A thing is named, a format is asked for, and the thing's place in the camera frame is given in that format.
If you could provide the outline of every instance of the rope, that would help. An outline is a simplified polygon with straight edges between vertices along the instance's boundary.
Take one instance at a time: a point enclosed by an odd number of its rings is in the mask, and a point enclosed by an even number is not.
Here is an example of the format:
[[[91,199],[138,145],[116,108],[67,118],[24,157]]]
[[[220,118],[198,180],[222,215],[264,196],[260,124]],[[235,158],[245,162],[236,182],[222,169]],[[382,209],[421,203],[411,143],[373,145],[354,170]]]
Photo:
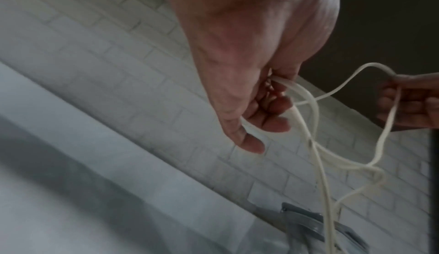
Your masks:
[[[314,163],[314,168],[317,176],[317,183],[321,194],[321,201],[323,203],[323,221],[325,226],[325,245],[326,245],[326,253],[327,254],[335,254],[336,253],[336,230],[334,226],[334,217],[335,214],[340,207],[340,205],[348,198],[360,194],[365,191],[367,188],[371,186],[382,185],[385,182],[385,173],[384,170],[375,166],[383,156],[384,143],[392,129],[393,122],[395,120],[396,110],[398,108],[398,103],[401,99],[401,88],[398,87],[396,92],[395,104],[389,112],[389,117],[385,123],[385,127],[383,132],[381,133],[375,147],[375,155],[373,159],[367,163],[363,164],[360,162],[351,161],[344,157],[341,157],[330,150],[324,148],[318,142],[316,142],[316,134],[319,123],[319,106],[317,104],[318,100],[329,97],[336,92],[340,91],[349,81],[351,81],[358,73],[364,70],[367,67],[376,67],[383,70],[390,76],[394,76],[396,73],[389,67],[380,64],[380,63],[367,63],[359,67],[344,83],[342,83],[339,87],[332,90],[329,93],[321,95],[319,97],[313,97],[311,93],[303,88],[301,85],[294,83],[293,81],[283,79],[278,76],[270,76],[272,81],[278,82],[288,89],[294,91],[295,93],[301,95],[305,100],[302,102],[294,103],[294,106],[289,110],[289,113],[293,116],[293,119],[298,123],[299,131],[302,133],[302,136],[308,143],[308,150],[310,151],[311,160]],[[312,110],[312,125],[311,131],[306,125],[305,120],[300,114],[297,106],[309,104]],[[351,191],[350,193],[343,196],[341,199],[337,200],[334,204],[331,201],[330,188],[328,185],[328,180],[326,178],[325,169],[323,167],[323,162],[331,164],[334,167],[343,170],[349,171],[367,171],[373,173],[374,180],[371,184],[365,185],[358,189]],[[348,254],[345,249],[341,247],[340,243],[337,243],[340,247],[341,251],[344,254]]]

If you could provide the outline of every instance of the white cord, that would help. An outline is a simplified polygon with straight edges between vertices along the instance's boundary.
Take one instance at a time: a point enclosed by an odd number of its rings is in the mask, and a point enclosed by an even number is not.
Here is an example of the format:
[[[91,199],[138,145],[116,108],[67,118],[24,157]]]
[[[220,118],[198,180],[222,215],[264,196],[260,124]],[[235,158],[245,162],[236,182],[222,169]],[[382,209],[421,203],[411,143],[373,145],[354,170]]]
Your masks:
[[[346,159],[344,157],[341,157],[330,150],[324,148],[322,145],[316,142],[316,134],[318,129],[318,123],[319,123],[319,106],[317,104],[318,100],[324,99],[326,97],[329,97],[333,95],[334,93],[338,92],[340,89],[342,89],[351,79],[353,79],[359,72],[364,70],[367,67],[376,67],[390,76],[394,76],[395,72],[380,63],[367,63],[363,66],[359,67],[344,83],[342,83],[339,87],[334,89],[333,91],[326,93],[324,95],[321,95],[319,97],[313,97],[311,93],[300,86],[297,83],[294,83],[292,81],[283,79],[278,76],[270,76],[270,79],[272,81],[278,82],[284,86],[286,86],[288,89],[296,92],[297,94],[301,95],[305,101],[294,103],[294,106],[289,110],[290,113],[293,115],[293,119],[298,123],[300,132],[302,133],[302,136],[305,138],[305,140],[308,143],[308,149],[311,154],[311,160],[314,163],[314,168],[316,170],[317,175],[317,183],[319,186],[319,190],[321,193],[321,200],[323,203],[323,221],[325,225],[325,244],[326,244],[326,252],[327,254],[335,254],[336,248],[335,244],[337,242],[336,237],[336,231],[334,226],[334,216],[339,208],[339,206],[347,199],[354,195],[357,195],[359,193],[362,193],[364,190],[369,188],[373,185],[381,185],[385,182],[385,173],[381,168],[375,167],[375,164],[380,161],[380,159],[383,156],[383,150],[384,150],[384,143],[392,129],[393,122],[395,119],[396,110],[398,108],[398,103],[401,99],[401,88],[398,87],[396,91],[396,97],[395,97],[395,104],[392,107],[392,109],[389,112],[389,116],[387,118],[385,127],[383,129],[383,132],[381,133],[380,137],[378,138],[378,141],[376,143],[375,147],[375,155],[374,158],[367,164],[351,161],[349,159]],[[305,120],[303,119],[302,115],[300,114],[297,106],[309,104],[312,110],[312,131],[308,129],[308,126],[306,125]],[[363,187],[360,187],[356,190],[353,190],[352,192],[348,193],[341,199],[337,200],[335,204],[332,204],[331,201],[331,194],[330,194],[330,188],[328,185],[328,181],[325,175],[325,169],[323,167],[322,160],[331,164],[332,166],[335,166],[339,169],[344,170],[363,170],[373,173],[374,180],[373,183],[365,185]]]

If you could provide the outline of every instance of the dark background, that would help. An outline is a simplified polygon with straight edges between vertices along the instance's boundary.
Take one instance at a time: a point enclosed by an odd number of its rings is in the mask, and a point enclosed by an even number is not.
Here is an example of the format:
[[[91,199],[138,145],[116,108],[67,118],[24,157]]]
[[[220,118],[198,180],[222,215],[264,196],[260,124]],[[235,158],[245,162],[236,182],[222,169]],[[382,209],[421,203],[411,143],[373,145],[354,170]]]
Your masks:
[[[364,63],[380,62],[399,74],[439,71],[439,0],[341,0],[333,34],[303,64],[300,75],[328,92]],[[369,68],[335,98],[375,120],[378,86],[387,79]]]

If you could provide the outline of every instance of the blurry hand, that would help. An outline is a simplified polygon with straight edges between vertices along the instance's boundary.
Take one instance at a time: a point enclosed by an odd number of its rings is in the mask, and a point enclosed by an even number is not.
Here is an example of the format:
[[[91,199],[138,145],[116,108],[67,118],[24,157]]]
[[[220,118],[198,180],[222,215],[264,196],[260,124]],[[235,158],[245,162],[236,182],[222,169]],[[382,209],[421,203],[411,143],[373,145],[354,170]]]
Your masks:
[[[225,134],[263,153],[241,117],[270,132],[290,129],[292,106],[273,74],[294,80],[303,61],[332,32],[339,0],[170,0],[189,40],[198,73]]]
[[[439,128],[439,73],[399,75],[386,83],[380,93],[378,118],[387,120],[394,104],[396,86],[402,87],[395,124],[415,128]]]

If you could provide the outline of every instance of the hand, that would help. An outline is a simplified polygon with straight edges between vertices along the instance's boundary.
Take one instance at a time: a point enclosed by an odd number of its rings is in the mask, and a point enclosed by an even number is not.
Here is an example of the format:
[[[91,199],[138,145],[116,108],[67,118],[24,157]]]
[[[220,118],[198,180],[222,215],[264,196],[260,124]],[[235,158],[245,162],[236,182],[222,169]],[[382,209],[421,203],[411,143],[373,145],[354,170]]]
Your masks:
[[[339,0],[170,1],[223,131],[239,147],[263,153],[241,117],[265,131],[290,130],[280,115],[292,103],[268,75],[295,79],[332,32]]]
[[[418,76],[399,75],[386,83],[378,99],[381,113],[387,120],[394,104],[396,87],[402,87],[395,124],[415,128],[439,128],[439,73]]]

